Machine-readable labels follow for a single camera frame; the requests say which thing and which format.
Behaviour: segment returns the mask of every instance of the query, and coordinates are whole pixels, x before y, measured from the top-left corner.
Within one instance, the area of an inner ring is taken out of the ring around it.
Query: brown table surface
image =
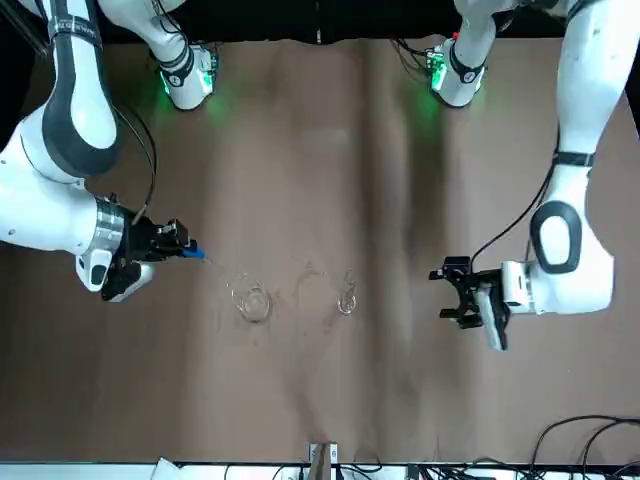
[[[68,254],[0,248],[0,459],[295,461],[305,442],[332,440],[341,461],[526,462],[552,421],[640,414],[640,148],[626,98],[589,190],[617,259],[611,309],[518,317],[500,354],[438,319],[456,297],[427,281],[537,190],[559,46],[497,41],[484,88],[456,111],[385,41],[225,45],[218,93],[192,112],[172,108],[146,48],[106,48],[112,98],[158,144],[153,219],[178,217],[224,268],[170,261],[114,305],[83,289]],[[40,65],[26,111],[50,88]],[[137,208],[148,167],[121,133],[118,166],[89,185]],[[526,230],[478,266],[520,258]],[[348,269],[358,305],[342,317]],[[266,325],[234,310],[225,284],[242,272],[271,292]],[[595,426],[559,430],[540,459],[577,461]],[[591,460],[627,461],[638,435],[607,433]]]

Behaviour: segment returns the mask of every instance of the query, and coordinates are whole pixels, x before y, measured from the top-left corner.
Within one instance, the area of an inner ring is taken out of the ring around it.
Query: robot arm
[[[56,80],[0,153],[0,240],[75,255],[82,283],[93,292],[108,286],[103,298],[119,300],[151,279],[150,262],[199,250],[186,229],[178,237],[146,217],[134,225],[127,209],[85,190],[84,179],[117,158],[93,3],[42,0],[38,10],[48,20]]]
[[[463,328],[483,326],[497,350],[507,347],[512,314],[594,312],[607,308],[613,296],[613,257],[591,229],[585,204],[596,147],[640,39],[633,20],[640,3],[578,0],[563,7],[568,27],[558,70],[559,138],[548,195],[530,222],[535,260],[507,261],[498,270],[474,273],[468,257],[449,257],[431,274],[452,282],[461,298],[458,309],[445,309],[441,316]]]

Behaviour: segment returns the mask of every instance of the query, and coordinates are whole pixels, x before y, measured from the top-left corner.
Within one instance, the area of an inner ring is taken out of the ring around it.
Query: clear glass
[[[343,315],[351,315],[356,308],[356,280],[352,270],[344,274],[340,297],[338,297],[338,310]]]
[[[231,297],[242,317],[251,323],[264,322],[271,314],[271,297],[264,286],[246,273],[229,282]]]

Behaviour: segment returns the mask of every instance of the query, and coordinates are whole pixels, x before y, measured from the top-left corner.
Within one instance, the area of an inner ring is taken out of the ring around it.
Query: wire
[[[620,419],[620,420],[615,420],[611,423],[608,423],[606,425],[603,425],[602,427],[600,427],[589,439],[589,441],[587,442],[587,444],[584,447],[583,450],[583,454],[582,454],[582,475],[585,476],[587,474],[587,460],[589,457],[589,451],[591,450],[591,446],[593,445],[593,442],[596,441],[596,438],[598,438],[600,435],[602,435],[604,432],[606,432],[607,430],[613,428],[613,427],[617,427],[618,425],[632,425],[634,427],[640,427],[640,420],[627,420],[627,419]]]
[[[169,13],[167,12],[167,10],[164,8],[164,5],[162,5],[162,0],[155,0],[154,2],[154,7],[157,6],[158,8],[156,8],[156,13],[158,15],[163,15],[164,18],[167,19],[167,21],[171,24],[171,26],[175,29],[173,32],[170,30],[167,30],[167,27],[165,27],[164,22],[162,21],[162,19],[160,20],[160,28],[162,28],[162,30],[164,30],[165,33],[168,33],[169,35],[173,35],[174,33],[177,33],[178,35],[180,35],[185,43],[188,43],[189,45],[204,45],[207,43],[212,43],[212,42],[208,42],[208,41],[195,41],[195,42],[190,42],[188,41],[187,35],[184,33],[184,31],[182,30],[182,28],[180,28],[180,26],[175,22],[175,20],[173,20],[173,18],[169,15]],[[213,42],[216,46],[216,48],[222,44],[222,42]]]
[[[360,473],[376,473],[382,470],[382,463],[380,463],[380,460],[378,460],[378,466],[372,469],[362,468],[362,467],[359,467],[358,465],[350,465],[350,467],[353,468],[354,470],[358,470],[358,472]]]
[[[147,146],[145,145],[144,141],[142,140],[142,137],[140,136],[140,134],[138,133],[136,128],[131,124],[129,119],[125,116],[125,114],[122,113],[115,105],[113,106],[113,109],[116,111],[116,114],[118,115],[120,120],[122,122],[124,122],[124,124],[127,127],[129,127],[129,129],[131,130],[133,135],[138,140],[138,143],[140,144],[140,147],[142,148],[142,151],[144,152],[145,156],[147,157],[147,161],[149,162],[149,167],[151,167],[151,182],[150,182],[150,185],[149,185],[149,190],[147,192],[147,196],[146,196],[146,198],[144,200],[144,203],[142,204],[142,207],[140,208],[140,210],[138,210],[138,212],[136,213],[135,217],[133,218],[133,220],[131,222],[131,225],[136,225],[138,223],[138,221],[140,220],[140,218],[147,211],[147,208],[149,208],[149,205],[151,204],[151,199],[153,198],[153,192],[155,191],[155,188],[156,188],[156,173],[157,173],[157,170],[158,170],[157,150],[156,150],[155,142],[153,140],[151,132],[149,132],[149,129],[147,128],[147,126],[144,123],[144,121],[142,120],[142,118],[140,118],[140,116],[137,113],[135,113],[134,110],[131,107],[129,107],[129,110],[134,112],[134,115],[135,115],[136,119],[140,122],[140,124],[142,125],[145,133],[149,137],[149,143],[151,144],[151,149],[153,151],[153,158],[152,158],[151,154],[149,153],[149,150],[147,149]]]
[[[359,470],[357,468],[353,468],[353,467],[349,467],[347,465],[336,465],[336,471],[340,472],[341,470],[346,470],[347,472],[355,472],[359,475],[361,475],[362,477],[364,477],[366,480],[373,480],[369,475],[367,475],[366,472]]]
[[[500,232],[498,235],[496,235],[495,237],[493,237],[491,240],[489,240],[487,243],[485,243],[482,247],[480,247],[476,253],[473,254],[473,256],[471,257],[471,260],[469,261],[469,267],[471,269],[471,273],[473,273],[473,263],[475,262],[476,258],[478,258],[478,256],[484,252],[487,248],[489,248],[491,245],[493,245],[495,242],[497,242],[498,240],[500,240],[502,237],[504,237],[507,233],[509,233],[511,230],[513,230],[513,228],[518,225],[522,219],[524,217],[527,216],[527,214],[531,211],[531,209],[535,206],[536,202],[538,201],[538,199],[544,195],[544,193],[547,191],[547,187],[549,185],[549,182],[551,180],[551,174],[553,173],[553,164],[549,167],[549,170],[547,171],[546,176],[544,177],[544,180],[542,182],[542,185],[540,185],[540,188],[538,189],[538,192],[536,193],[536,195],[533,197],[533,200],[531,201],[531,203],[529,204],[529,206],[527,206],[527,208],[524,209],[524,211],[513,221],[511,222],[511,224],[505,228],[502,232]]]
[[[624,465],[623,467],[620,467],[618,470],[613,472],[613,476],[614,477],[619,477],[622,472],[624,472],[625,470],[628,470],[631,467],[635,467],[637,465],[640,465],[640,460],[634,460],[633,462],[629,462],[626,465]]]
[[[425,82],[426,73],[427,73],[426,66],[424,67],[422,65],[418,66],[415,63],[413,65],[410,64],[408,60],[405,58],[405,56],[403,55],[402,51],[400,50],[400,46],[397,43],[395,43],[393,40],[390,40],[390,42],[391,42],[391,46],[393,47],[393,49],[396,51],[396,54],[398,55],[398,59],[400,60],[400,64],[402,65],[402,68],[407,73],[407,75],[409,75],[409,78],[411,78],[411,80],[417,83]]]
[[[278,474],[284,469],[284,465],[280,466],[278,468],[278,470],[276,470],[276,473],[273,474],[273,477],[271,478],[271,480],[276,480],[276,478],[278,477]]]
[[[169,13],[165,10],[164,5],[162,5],[162,0],[155,0],[154,6],[157,5],[158,9],[160,10],[159,12],[156,10],[156,13],[158,13],[158,15],[163,15],[163,18],[166,18],[167,21],[171,24],[171,26],[173,28],[175,28],[175,30],[173,32],[167,30],[167,27],[164,26],[164,22],[162,21],[162,19],[160,19],[160,28],[162,28],[162,30],[164,30],[165,33],[168,33],[170,35],[173,35],[174,33],[178,33],[180,34],[180,36],[182,36],[183,38],[187,38],[187,36],[184,34],[184,32],[182,31],[182,29],[178,26],[178,24],[176,22],[173,21],[173,18],[171,18],[169,16]]]
[[[409,44],[407,43],[407,41],[404,38],[395,38],[394,40],[398,45],[400,45],[408,53],[410,53],[412,55],[417,55],[417,56],[426,58],[426,56],[427,56],[426,52],[424,52],[422,50],[416,50],[415,48],[410,47]]]
[[[626,422],[629,422],[630,424],[640,426],[640,419],[638,418],[632,418],[632,417],[622,418],[622,417],[614,417],[611,415],[580,415],[577,417],[570,417],[570,418],[566,418],[564,420],[560,420],[558,422],[552,423],[547,428],[545,428],[540,434],[540,436],[538,437],[538,441],[536,442],[536,446],[533,450],[533,454],[531,455],[531,462],[529,463],[529,472],[530,473],[533,472],[533,469],[535,468],[536,460],[538,458],[538,453],[540,451],[540,447],[542,445],[544,438],[549,434],[549,432],[551,432],[553,429],[558,428],[562,425],[567,425],[569,423],[579,422],[583,420],[608,420],[610,422],[626,421]]]

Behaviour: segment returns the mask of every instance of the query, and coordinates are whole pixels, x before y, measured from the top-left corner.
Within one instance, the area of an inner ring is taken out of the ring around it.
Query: blue object
[[[206,258],[206,255],[202,250],[200,250],[200,248],[198,248],[195,252],[191,250],[186,250],[183,248],[182,255],[184,255],[187,258],[199,258],[200,260],[204,260]]]

